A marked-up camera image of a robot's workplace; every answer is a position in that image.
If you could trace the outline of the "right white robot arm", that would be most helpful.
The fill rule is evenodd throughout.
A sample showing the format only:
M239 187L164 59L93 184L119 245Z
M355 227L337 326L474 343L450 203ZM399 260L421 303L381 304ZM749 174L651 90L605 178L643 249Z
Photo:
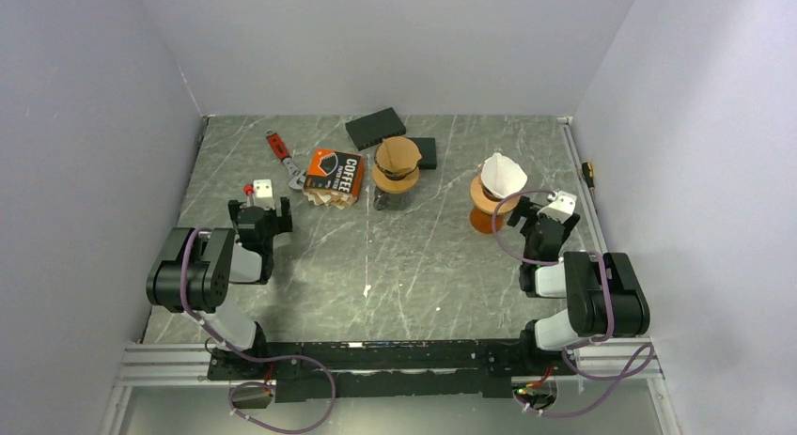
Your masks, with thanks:
M523 262L519 285L531 298L562 299L565 308L526 326L532 339L518 348L523 370L539 374L555 350L605 337L636 337L650 324L647 299L625 253L564 252L565 241L580 221L574 196L558 194L542 206L522 196L508 224L522 222Z

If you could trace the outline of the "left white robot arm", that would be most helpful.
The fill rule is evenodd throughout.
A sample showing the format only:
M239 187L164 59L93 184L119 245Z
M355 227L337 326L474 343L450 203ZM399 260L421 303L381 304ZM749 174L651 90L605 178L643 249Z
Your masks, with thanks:
M231 228L176 227L148 274L146 294L154 306L198 324L248 379L270 365L258 323L227 298L231 284L265 285L274 269L274 238L293 229L289 199L278 208L230 200Z

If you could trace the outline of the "brown paper coffee filter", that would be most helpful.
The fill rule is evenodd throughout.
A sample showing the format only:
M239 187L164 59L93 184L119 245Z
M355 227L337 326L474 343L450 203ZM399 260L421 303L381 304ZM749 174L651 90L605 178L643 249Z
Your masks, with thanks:
M403 136L393 136L382 141L376 151L375 163L392 171L413 169L421 159L414 142Z

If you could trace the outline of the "grey glass carafe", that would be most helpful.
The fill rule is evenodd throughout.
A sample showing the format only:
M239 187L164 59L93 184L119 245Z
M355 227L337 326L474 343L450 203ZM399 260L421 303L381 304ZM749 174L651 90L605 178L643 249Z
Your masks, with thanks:
M376 187L374 192L373 207L375 210L406 210L411 204L411 193L392 194Z

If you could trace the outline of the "white paper coffee filter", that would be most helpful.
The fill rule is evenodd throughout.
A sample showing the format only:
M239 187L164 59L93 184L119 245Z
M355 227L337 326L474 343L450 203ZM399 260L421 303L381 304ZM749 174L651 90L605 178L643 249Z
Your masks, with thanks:
M528 176L518 163L500 152L494 152L481 165L479 180L493 197L503 199L523 190Z

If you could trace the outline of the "orange coffee filter box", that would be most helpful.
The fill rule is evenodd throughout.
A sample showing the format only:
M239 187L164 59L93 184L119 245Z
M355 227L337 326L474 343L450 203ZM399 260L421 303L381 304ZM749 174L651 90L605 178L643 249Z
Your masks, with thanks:
M355 153L316 148L307 167L304 196L316 206L345 209L357 202L365 159Z

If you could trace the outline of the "clear glass ribbed dripper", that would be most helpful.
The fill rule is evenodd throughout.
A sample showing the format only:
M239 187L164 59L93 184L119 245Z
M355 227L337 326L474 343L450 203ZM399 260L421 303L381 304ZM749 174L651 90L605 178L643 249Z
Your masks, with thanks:
M401 181L407 179L411 174L415 173L418 170L418 167L414 167L413 169L403 168L399 171L392 171L386 167L381 166L379 163L375 163L375 169L379 171L386 179L391 181Z

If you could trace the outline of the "pink dripper with wooden ring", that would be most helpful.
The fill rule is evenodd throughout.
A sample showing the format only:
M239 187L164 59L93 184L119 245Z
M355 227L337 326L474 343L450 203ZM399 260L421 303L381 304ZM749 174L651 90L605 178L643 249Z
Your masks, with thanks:
M515 165L491 165L483 163L479 169L481 187L492 199L501 200L521 191L528 181L527 174Z

